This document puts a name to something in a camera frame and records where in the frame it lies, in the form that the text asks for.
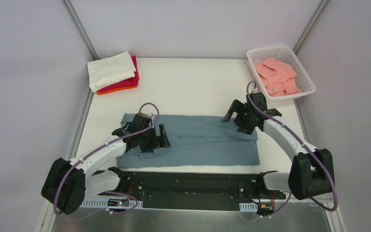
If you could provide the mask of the blue-grey t-shirt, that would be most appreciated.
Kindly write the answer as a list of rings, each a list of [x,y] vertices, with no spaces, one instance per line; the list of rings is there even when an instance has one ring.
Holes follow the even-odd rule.
[[[220,116],[160,115],[170,147],[131,149],[116,159],[120,169],[177,166],[258,166],[257,133],[238,132]]]

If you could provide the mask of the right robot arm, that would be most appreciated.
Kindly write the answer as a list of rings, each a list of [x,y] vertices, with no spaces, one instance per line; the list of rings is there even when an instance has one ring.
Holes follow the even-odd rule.
[[[255,128],[269,135],[291,160],[288,173],[268,171],[259,175],[255,192],[267,198],[274,190],[289,192],[298,200],[316,200],[319,195],[332,193],[334,202],[338,195],[335,188],[332,154],[327,149],[318,149],[302,140],[288,126],[282,114],[267,107],[262,93],[246,95],[247,102],[234,100],[222,122],[233,120],[238,132],[252,134]]]

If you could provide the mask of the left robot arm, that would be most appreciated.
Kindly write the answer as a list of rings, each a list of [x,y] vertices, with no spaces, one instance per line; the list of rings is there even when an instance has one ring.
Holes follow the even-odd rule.
[[[55,160],[43,184],[41,196],[53,204],[57,215],[69,215],[84,200],[100,193],[111,190],[115,195],[125,194],[128,182],[115,171],[100,172],[100,169],[134,148],[152,152],[170,147],[165,126],[157,124],[158,119],[159,116],[152,119],[138,112],[130,122],[114,130],[92,151],[69,160]]]

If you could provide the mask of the pink t-shirt in basket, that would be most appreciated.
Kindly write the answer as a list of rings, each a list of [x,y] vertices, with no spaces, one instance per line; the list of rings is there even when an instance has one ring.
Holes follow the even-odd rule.
[[[297,73],[291,65],[275,58],[267,58],[255,63],[254,67],[271,97],[302,93],[296,85]]]

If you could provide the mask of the white plastic basket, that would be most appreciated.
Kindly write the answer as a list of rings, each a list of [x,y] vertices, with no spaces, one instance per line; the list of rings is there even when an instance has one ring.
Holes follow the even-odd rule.
[[[290,47],[254,48],[246,56],[256,87],[267,100],[290,101],[315,93],[313,81]]]

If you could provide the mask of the white folded t-shirt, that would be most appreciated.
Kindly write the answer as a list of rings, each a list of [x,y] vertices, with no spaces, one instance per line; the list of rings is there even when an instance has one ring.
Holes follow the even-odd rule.
[[[128,51],[110,58],[88,62],[87,69],[89,87],[92,92],[97,92],[104,87],[133,78],[137,71]]]

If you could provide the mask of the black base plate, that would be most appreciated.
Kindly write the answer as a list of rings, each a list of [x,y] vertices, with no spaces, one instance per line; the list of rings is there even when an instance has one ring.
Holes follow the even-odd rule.
[[[266,190],[258,174],[133,172],[118,174],[117,192],[128,193],[147,209],[237,211],[242,203],[284,200],[278,190]]]

